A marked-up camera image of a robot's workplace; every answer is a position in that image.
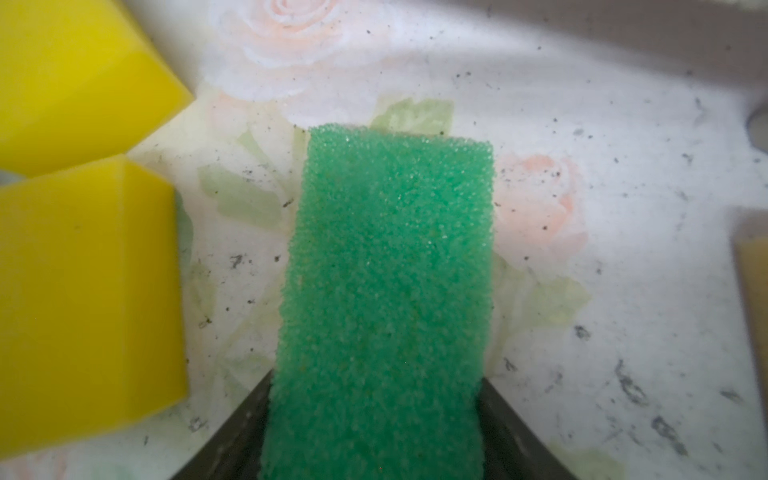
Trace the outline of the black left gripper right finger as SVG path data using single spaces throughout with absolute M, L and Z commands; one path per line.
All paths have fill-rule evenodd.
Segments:
M 577 479 L 487 378 L 482 379 L 476 406 L 484 443 L 485 479 Z

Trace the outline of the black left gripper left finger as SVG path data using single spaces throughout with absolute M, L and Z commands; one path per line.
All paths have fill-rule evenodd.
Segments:
M 270 370 L 173 480 L 258 478 L 272 379 Z

